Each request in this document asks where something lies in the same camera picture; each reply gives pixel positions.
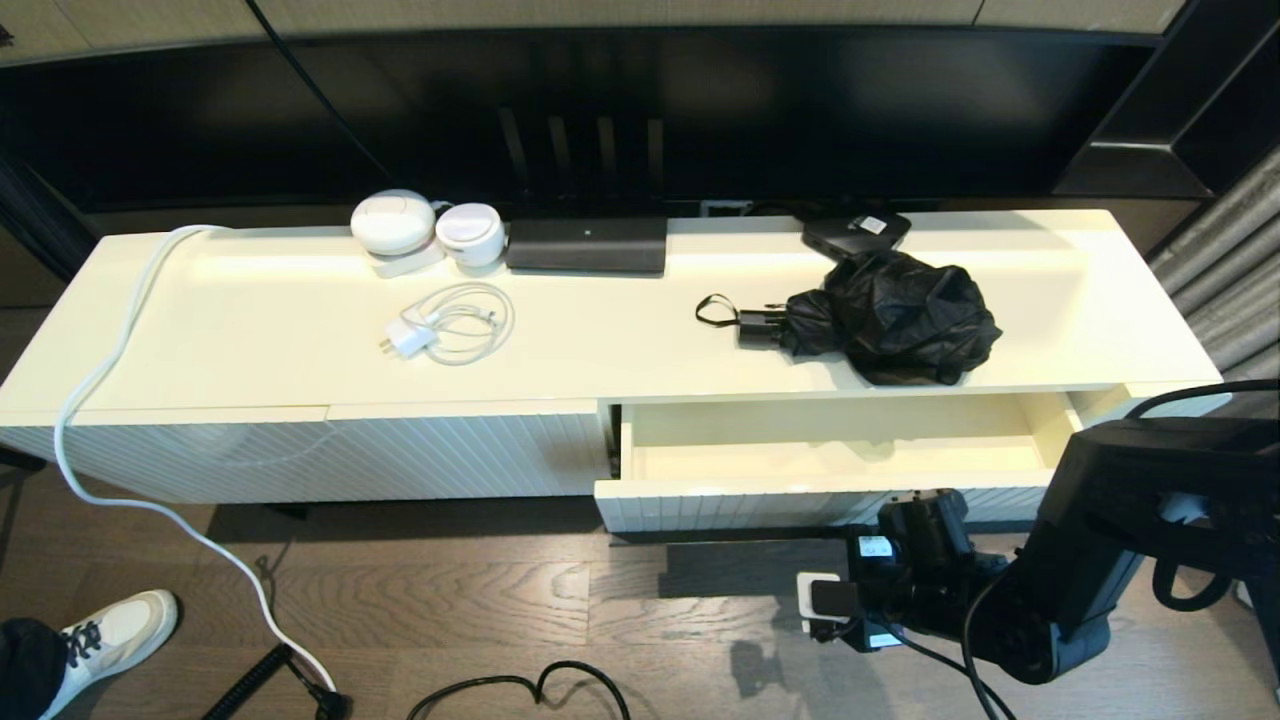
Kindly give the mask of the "white tv cabinet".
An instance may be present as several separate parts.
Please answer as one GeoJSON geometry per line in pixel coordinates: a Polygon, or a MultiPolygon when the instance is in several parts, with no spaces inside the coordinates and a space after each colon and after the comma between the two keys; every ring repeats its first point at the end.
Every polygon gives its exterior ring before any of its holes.
{"type": "Polygon", "coordinates": [[[449,263],[384,281],[338,228],[220,231],[165,259],[124,354],[74,415],[72,466],[165,502],[588,495],[636,405],[1062,393],[1082,428],[1220,374],[1111,214],[916,214],[902,250],[978,283],[1004,332],[956,386],[874,387],[840,357],[740,348],[699,323],[760,307],[829,260],[781,217],[669,223],[658,278],[480,279],[515,331],[467,366],[379,343],[449,263]]]}

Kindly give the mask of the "grey curtain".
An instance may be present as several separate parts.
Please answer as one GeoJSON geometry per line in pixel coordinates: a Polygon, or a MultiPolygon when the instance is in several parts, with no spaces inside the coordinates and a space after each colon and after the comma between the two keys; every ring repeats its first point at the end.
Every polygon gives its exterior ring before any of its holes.
{"type": "Polygon", "coordinates": [[[1149,265],[1224,379],[1280,375],[1280,143],[1149,265]]]}

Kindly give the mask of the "small white round device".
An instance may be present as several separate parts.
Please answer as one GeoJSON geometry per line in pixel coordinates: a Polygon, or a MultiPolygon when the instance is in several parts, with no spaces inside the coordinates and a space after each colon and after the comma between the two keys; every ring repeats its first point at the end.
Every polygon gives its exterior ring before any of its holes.
{"type": "Polygon", "coordinates": [[[490,205],[466,202],[444,210],[435,237],[456,264],[481,268],[498,263],[507,246],[506,224],[490,205]]]}

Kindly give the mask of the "white sneaker black laces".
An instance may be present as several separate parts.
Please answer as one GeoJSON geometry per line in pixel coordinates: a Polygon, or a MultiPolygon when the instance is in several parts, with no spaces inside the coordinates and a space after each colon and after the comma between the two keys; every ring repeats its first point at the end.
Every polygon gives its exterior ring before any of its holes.
{"type": "Polygon", "coordinates": [[[145,591],[115,602],[60,630],[64,646],[61,684],[38,720],[52,720],[97,682],[128,671],[152,657],[174,634],[180,601],[164,589],[145,591]]]}

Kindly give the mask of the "black set-top box with label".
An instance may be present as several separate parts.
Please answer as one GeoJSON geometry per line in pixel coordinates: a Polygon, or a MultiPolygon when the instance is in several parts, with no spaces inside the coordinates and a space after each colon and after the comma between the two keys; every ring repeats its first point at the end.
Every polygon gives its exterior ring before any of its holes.
{"type": "Polygon", "coordinates": [[[860,252],[896,250],[911,227],[902,214],[863,205],[809,217],[803,223],[801,242],[838,261],[860,252]]]}

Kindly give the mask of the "black umbrella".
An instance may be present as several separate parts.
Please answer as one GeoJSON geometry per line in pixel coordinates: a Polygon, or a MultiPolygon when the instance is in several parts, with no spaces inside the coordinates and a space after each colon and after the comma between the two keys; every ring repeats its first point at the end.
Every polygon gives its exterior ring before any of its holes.
{"type": "Polygon", "coordinates": [[[1004,334],[965,269],[897,250],[844,258],[817,288],[758,310],[712,293],[694,316],[736,329],[740,348],[799,361],[840,356],[864,382],[891,387],[956,386],[1004,334]]]}

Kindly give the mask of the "large white dome device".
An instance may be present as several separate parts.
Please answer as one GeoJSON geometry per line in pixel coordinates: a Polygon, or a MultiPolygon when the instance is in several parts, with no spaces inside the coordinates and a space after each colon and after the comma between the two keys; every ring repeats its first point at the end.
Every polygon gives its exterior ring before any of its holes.
{"type": "Polygon", "coordinates": [[[420,193],[385,190],[352,211],[349,231],[376,277],[393,279],[445,260],[435,237],[436,210],[420,193]]]}

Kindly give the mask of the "black television screen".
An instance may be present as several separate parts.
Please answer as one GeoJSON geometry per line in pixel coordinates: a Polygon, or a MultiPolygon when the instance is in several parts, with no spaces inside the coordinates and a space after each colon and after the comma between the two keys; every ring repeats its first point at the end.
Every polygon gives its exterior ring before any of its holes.
{"type": "Polygon", "coordinates": [[[1156,40],[1029,29],[504,29],[0,68],[0,147],[87,213],[1048,190],[1156,40]]]}

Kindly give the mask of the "white fluted drawer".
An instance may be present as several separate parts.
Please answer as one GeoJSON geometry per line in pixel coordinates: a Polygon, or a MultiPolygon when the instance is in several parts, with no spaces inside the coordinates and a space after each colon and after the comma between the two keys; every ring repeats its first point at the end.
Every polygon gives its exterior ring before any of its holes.
{"type": "Polygon", "coordinates": [[[594,498],[614,534],[869,523],[933,489],[1025,521],[1080,428],[1062,393],[636,405],[594,498]]]}

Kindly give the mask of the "black shelf unit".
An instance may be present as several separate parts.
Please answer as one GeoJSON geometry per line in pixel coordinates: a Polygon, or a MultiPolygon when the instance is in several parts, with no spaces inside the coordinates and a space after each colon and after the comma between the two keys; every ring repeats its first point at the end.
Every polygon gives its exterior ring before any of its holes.
{"type": "Polygon", "coordinates": [[[1053,193],[1215,199],[1275,149],[1280,0],[1187,0],[1053,193]]]}

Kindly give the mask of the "black router with antennas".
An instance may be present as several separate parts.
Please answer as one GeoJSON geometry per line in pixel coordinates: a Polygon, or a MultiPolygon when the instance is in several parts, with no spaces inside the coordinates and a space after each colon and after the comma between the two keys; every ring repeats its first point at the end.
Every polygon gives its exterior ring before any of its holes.
{"type": "Polygon", "coordinates": [[[666,272],[663,124],[600,113],[500,108],[515,190],[498,201],[517,273],[660,277],[666,272]]]}

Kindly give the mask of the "black wall frame piece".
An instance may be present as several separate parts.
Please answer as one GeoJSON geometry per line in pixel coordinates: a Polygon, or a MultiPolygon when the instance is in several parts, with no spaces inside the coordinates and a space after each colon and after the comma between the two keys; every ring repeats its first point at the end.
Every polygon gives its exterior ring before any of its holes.
{"type": "Polygon", "coordinates": [[[72,281],[99,237],[14,152],[0,147],[0,225],[56,278],[72,281]]]}

